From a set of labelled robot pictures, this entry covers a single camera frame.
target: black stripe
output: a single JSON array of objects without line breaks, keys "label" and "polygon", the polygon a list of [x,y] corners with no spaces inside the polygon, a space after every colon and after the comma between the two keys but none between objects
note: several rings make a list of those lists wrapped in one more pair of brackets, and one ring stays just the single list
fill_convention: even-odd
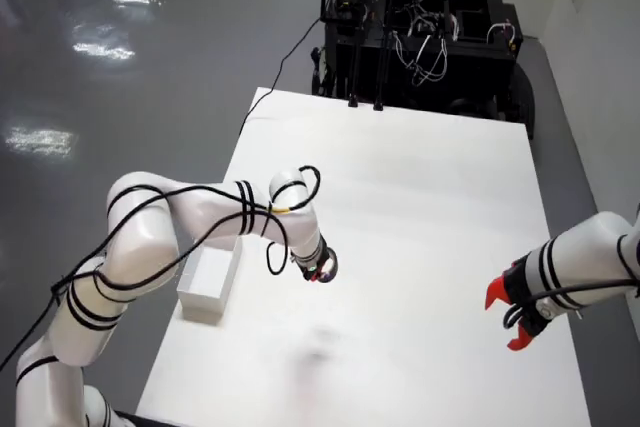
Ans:
[{"label": "black stripe", "polygon": [[129,304],[134,300],[136,300],[136,299],[130,299],[130,300],[112,299],[111,297],[106,295],[104,292],[102,292],[102,290],[100,290],[100,285],[98,284],[98,277],[96,275],[93,276],[93,284],[96,286],[96,290],[102,297],[104,297],[107,300],[110,300],[111,302],[115,302],[116,304]]},{"label": "black stripe", "polygon": [[[560,284],[560,280],[558,279],[558,276],[556,275],[556,269],[553,266],[553,244],[555,244],[556,239],[553,239],[551,242],[549,242],[549,247],[547,248],[547,266],[549,267],[549,274],[551,275],[551,280],[553,281],[553,284],[556,286],[556,289],[561,289],[562,285]],[[560,297],[562,297],[562,299],[569,305],[574,306],[576,309],[582,309],[585,306],[582,305],[580,302],[577,302],[575,300],[573,300],[571,297],[569,297],[569,294],[560,294]]]},{"label": "black stripe", "polygon": [[88,322],[87,320],[83,319],[80,314],[78,314],[78,312],[76,311],[75,307],[73,306],[73,303],[71,302],[71,296],[67,293],[67,307],[69,307],[69,312],[71,312],[71,315],[73,315],[73,318],[76,319],[76,322],[78,322],[80,325],[82,325],[83,327],[86,327],[89,330],[94,330],[97,332],[103,332],[106,330],[111,330],[113,329],[116,325],[118,325],[118,323],[114,323],[111,325],[95,325],[92,324],[90,322]]},{"label": "black stripe", "polygon": [[269,208],[267,210],[267,216],[264,218],[264,225],[262,226],[262,232],[260,232],[260,237],[264,237],[264,233],[267,231],[267,224],[271,220],[271,210],[273,209],[273,204],[269,201]]},{"label": "black stripe", "polygon": [[118,193],[118,195],[116,195],[111,202],[109,202],[109,207],[107,207],[107,215],[109,215],[109,213],[111,212],[111,209],[113,208],[113,206],[118,200],[120,200],[125,195],[130,194],[131,192],[135,192],[136,190],[151,190],[156,194],[160,194],[160,195],[164,194],[164,192],[162,192],[159,188],[154,187],[153,185],[135,185],[128,189],[124,189],[122,192]]},{"label": "black stripe", "polygon": [[[551,285],[549,285],[549,281],[547,280],[547,275],[544,272],[544,252],[547,249],[548,245],[549,245],[549,242],[547,242],[542,246],[542,249],[540,249],[540,255],[538,257],[538,272],[540,272],[542,285],[544,285],[544,290],[546,292],[551,290]],[[558,297],[556,297],[555,295],[550,295],[549,298],[553,300],[556,303],[556,305],[558,305],[559,307],[562,307],[563,309],[566,309],[566,310],[571,310],[569,307],[565,306],[562,302],[560,302]]]},{"label": "black stripe", "polygon": [[29,364],[28,367],[26,367],[22,372],[20,372],[20,375],[18,376],[18,380],[16,380],[16,385],[18,385],[20,383],[20,381],[24,378],[24,376],[27,375],[32,370],[37,369],[38,367],[40,367],[42,365],[51,364],[53,362],[59,362],[58,358],[55,355],[50,355],[49,357],[44,357],[43,359],[36,360],[32,364]]},{"label": "black stripe", "polygon": [[251,212],[249,213],[249,230],[247,230],[247,234],[253,232],[253,224],[256,222],[256,203],[253,198],[253,189],[251,188],[251,184],[246,180],[242,181],[244,186],[247,188],[247,192],[249,194],[249,207],[251,208]]},{"label": "black stripe", "polygon": [[637,280],[638,288],[640,288],[640,279],[638,278],[636,273],[633,270],[631,270],[631,267],[629,267],[629,264],[627,264],[626,259],[622,255],[622,239],[624,239],[625,237],[626,235],[620,236],[620,238],[618,239],[618,243],[616,244],[616,250],[618,251],[618,258],[620,259],[620,262],[622,262],[622,266],[624,267],[624,270],[627,271],[629,278],[631,278],[631,280]]},{"label": "black stripe", "polygon": [[291,182],[287,182],[286,184],[281,185],[280,188],[273,193],[273,195],[271,196],[271,201],[275,202],[282,192],[287,190],[289,187],[293,187],[294,185],[304,185],[305,187],[307,186],[307,184],[305,184],[302,180],[292,180]]},{"label": "black stripe", "polygon": [[107,427],[107,421],[109,420],[109,404],[107,404],[107,399],[104,398],[104,395],[100,394],[102,396],[102,400],[104,401],[104,421],[102,422],[102,427]]},{"label": "black stripe", "polygon": [[82,312],[86,317],[89,317],[92,320],[96,320],[98,322],[117,322],[122,316],[122,314],[119,314],[113,317],[105,317],[102,315],[95,314],[91,312],[87,307],[85,307],[82,301],[80,301],[80,298],[78,297],[78,294],[76,292],[75,282],[71,282],[71,288],[69,290],[71,291],[71,297],[73,297],[73,302],[76,304],[78,309],[80,309],[80,312]]},{"label": "black stripe", "polygon": [[244,229],[247,228],[247,197],[244,195],[244,187],[242,187],[242,184],[236,181],[236,185],[238,189],[240,189],[240,198],[242,199],[242,227],[240,227],[240,233],[238,235],[243,235]]},{"label": "black stripe", "polygon": [[319,253],[320,250],[324,247],[323,245],[323,241],[322,238],[320,238],[320,242],[318,242],[318,245],[316,247],[316,250],[314,250],[311,255],[307,255],[306,257],[298,257],[297,255],[293,254],[296,258],[296,260],[300,261],[300,262],[306,262],[309,261],[311,259],[313,259],[314,257],[316,257]]}]

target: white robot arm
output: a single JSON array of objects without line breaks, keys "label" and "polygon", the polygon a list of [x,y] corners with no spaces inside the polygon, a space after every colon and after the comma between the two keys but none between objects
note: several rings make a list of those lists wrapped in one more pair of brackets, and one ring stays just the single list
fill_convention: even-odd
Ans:
[{"label": "white robot arm", "polygon": [[508,347],[524,349],[555,317],[640,288],[640,217],[635,226],[599,213],[513,262],[487,289],[511,304],[505,328],[518,324]]},{"label": "white robot arm", "polygon": [[282,172],[271,181],[270,197],[247,181],[203,186],[149,173],[120,178],[108,196],[106,257],[90,256],[61,284],[68,288],[47,333],[18,362],[17,427],[131,425],[99,392],[83,387],[81,367],[100,355],[128,304],[166,283],[186,257],[178,253],[172,218],[198,239],[195,246],[252,233],[290,246],[306,280],[330,282],[337,258],[310,203],[318,183],[310,195],[304,170],[319,182],[313,167]]}]

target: glossy floor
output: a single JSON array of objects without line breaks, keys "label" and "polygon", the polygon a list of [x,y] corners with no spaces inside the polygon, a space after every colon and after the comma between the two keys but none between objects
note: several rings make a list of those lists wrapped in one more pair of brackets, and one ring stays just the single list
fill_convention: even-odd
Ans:
[{"label": "glossy floor", "polygon": [[[255,88],[270,85],[318,11],[319,0],[0,0],[0,352],[105,235],[118,176],[222,179]],[[318,27],[280,88],[309,91],[309,52],[321,43]],[[593,201],[544,50],[527,42],[521,62],[538,101],[533,152],[557,234],[593,213]],[[137,301],[87,369],[118,409],[135,411],[175,301],[175,283]],[[640,379],[631,321],[620,302],[591,312],[574,337],[593,425],[607,425],[596,419],[611,406],[616,425],[635,425],[625,423],[637,419],[629,396],[607,394],[620,383],[633,392]],[[606,368],[592,366],[595,342],[611,352]],[[0,376],[3,425],[13,424],[14,365]]]}]

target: white table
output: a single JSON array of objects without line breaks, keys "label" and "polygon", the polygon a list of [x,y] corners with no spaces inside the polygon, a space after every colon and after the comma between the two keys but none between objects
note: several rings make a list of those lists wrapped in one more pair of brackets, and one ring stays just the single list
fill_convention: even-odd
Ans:
[{"label": "white table", "polygon": [[[259,89],[256,98],[264,92]],[[211,426],[587,426],[566,317],[507,349],[488,283],[548,238],[521,125],[275,92],[227,172],[322,172],[327,285],[247,238],[224,316],[177,305],[137,414]]]}]

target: white box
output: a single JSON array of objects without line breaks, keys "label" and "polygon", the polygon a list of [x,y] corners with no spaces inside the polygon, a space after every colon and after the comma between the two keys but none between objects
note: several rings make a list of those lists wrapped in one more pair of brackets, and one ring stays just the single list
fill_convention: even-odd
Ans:
[{"label": "white box", "polygon": [[222,315],[241,255],[242,237],[220,239],[216,247],[196,249],[178,283],[182,308]]}]

